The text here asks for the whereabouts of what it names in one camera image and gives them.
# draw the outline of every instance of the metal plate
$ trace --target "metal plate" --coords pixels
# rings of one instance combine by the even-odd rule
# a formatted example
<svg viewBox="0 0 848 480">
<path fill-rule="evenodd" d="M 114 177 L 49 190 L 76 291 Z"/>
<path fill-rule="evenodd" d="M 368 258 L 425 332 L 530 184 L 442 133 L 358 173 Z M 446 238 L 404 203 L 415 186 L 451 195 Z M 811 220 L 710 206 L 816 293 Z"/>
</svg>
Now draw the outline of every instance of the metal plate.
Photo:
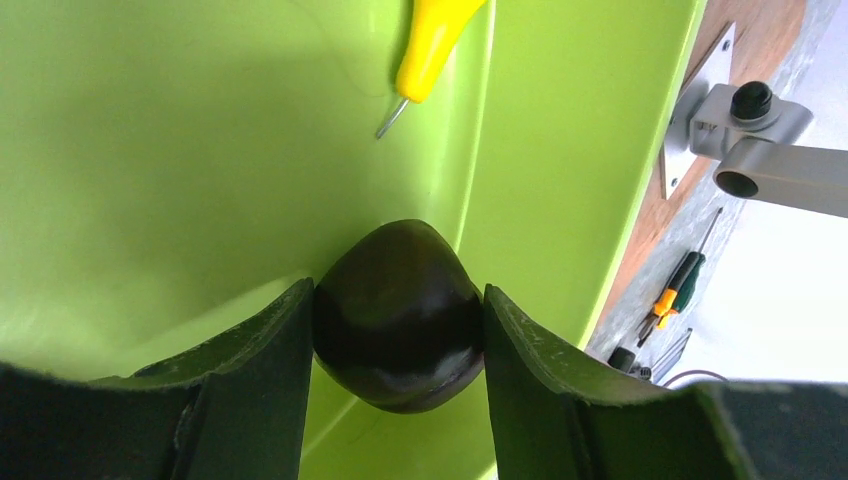
<svg viewBox="0 0 848 480">
<path fill-rule="evenodd" d="M 730 82 L 730 63 L 733 59 L 733 41 L 736 24 L 730 24 L 721 38 L 713 44 L 709 55 L 680 92 L 669 120 L 668 130 L 660 155 L 663 181 L 663 198 L 669 199 L 689 171 L 697 155 L 689 150 L 689 120 L 701 102 L 717 83 Z"/>
</svg>

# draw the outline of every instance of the white wall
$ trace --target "white wall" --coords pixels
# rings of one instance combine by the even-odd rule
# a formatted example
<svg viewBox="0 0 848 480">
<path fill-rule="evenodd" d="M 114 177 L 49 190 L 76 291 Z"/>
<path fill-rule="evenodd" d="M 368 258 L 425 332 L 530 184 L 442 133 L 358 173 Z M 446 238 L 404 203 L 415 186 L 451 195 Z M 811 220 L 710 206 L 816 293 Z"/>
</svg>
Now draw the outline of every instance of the white wall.
<svg viewBox="0 0 848 480">
<path fill-rule="evenodd" d="M 802 144 L 848 150 L 848 2 L 791 99 L 816 115 Z M 848 382 L 848 219 L 749 202 L 692 313 L 671 375 Z"/>
</svg>

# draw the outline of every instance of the lime green bowl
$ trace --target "lime green bowl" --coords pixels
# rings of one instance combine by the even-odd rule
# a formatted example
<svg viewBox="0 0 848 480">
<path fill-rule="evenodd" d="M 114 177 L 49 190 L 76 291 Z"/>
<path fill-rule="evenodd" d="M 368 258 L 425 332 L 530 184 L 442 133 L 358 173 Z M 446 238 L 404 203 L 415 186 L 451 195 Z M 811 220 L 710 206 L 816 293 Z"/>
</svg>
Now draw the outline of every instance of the lime green bowl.
<svg viewBox="0 0 848 480">
<path fill-rule="evenodd" d="M 490 0 L 381 141 L 408 0 L 0 4 L 0 359 L 128 375 L 421 218 L 583 345 L 705 0 Z M 317 366 L 301 478 L 494 468 L 481 376 L 411 416 Z"/>
</svg>

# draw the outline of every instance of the screwdriver shaft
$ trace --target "screwdriver shaft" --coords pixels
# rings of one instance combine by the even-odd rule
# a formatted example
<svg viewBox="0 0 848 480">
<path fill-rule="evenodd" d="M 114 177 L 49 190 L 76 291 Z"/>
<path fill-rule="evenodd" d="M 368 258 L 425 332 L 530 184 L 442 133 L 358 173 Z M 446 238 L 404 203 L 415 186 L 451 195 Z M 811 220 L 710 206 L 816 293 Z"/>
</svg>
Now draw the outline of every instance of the screwdriver shaft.
<svg viewBox="0 0 848 480">
<path fill-rule="evenodd" d="M 710 222 L 709 228 L 707 228 L 707 233 L 704 235 L 704 240 L 701 242 L 701 246 L 698 248 L 698 253 L 703 253 L 704 247 L 707 245 L 707 240 L 710 239 L 710 235 L 713 233 L 713 228 L 715 228 L 716 222 L 718 222 L 718 216 L 721 215 L 721 212 L 724 211 L 724 208 L 719 208 L 713 217 L 713 221 Z"/>
<path fill-rule="evenodd" d="M 383 135 L 385 135 L 386 132 L 388 132 L 389 129 L 392 128 L 392 125 L 395 124 L 395 121 L 397 121 L 398 117 L 400 117 L 400 114 L 403 113 L 404 110 L 406 110 L 407 105 L 409 105 L 409 99 L 404 98 L 403 101 L 400 102 L 400 105 L 398 105 L 398 108 L 396 108 L 395 111 L 392 112 L 392 115 L 389 117 L 389 119 L 386 120 L 386 123 L 384 123 L 383 126 L 380 127 L 380 130 L 377 130 L 377 140 L 383 138 Z"/>
</svg>

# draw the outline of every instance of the yellow handle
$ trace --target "yellow handle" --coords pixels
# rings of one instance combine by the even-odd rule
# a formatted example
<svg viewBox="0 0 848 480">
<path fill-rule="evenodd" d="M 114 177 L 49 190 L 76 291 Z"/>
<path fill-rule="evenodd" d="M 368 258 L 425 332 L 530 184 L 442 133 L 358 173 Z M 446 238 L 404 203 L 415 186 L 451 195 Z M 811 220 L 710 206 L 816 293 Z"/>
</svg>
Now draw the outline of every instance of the yellow handle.
<svg viewBox="0 0 848 480">
<path fill-rule="evenodd" d="M 657 328 L 660 329 L 660 330 L 664 330 L 665 327 L 668 326 L 668 320 L 671 318 L 671 316 L 677 315 L 678 313 L 680 313 L 680 312 L 677 312 L 675 310 L 669 310 L 668 313 L 666 313 L 665 315 L 662 316 L 662 318 L 660 318 L 659 323 L 657 323 Z"/>
<path fill-rule="evenodd" d="M 654 315 L 658 317 L 664 317 L 669 310 L 671 310 L 671 304 L 674 303 L 674 300 L 677 298 L 677 292 L 672 289 L 666 289 L 660 297 L 659 301 L 654 304 Z"/>
<path fill-rule="evenodd" d="M 459 35 L 486 0 L 415 0 L 398 93 L 421 103 L 430 95 Z"/>
</svg>

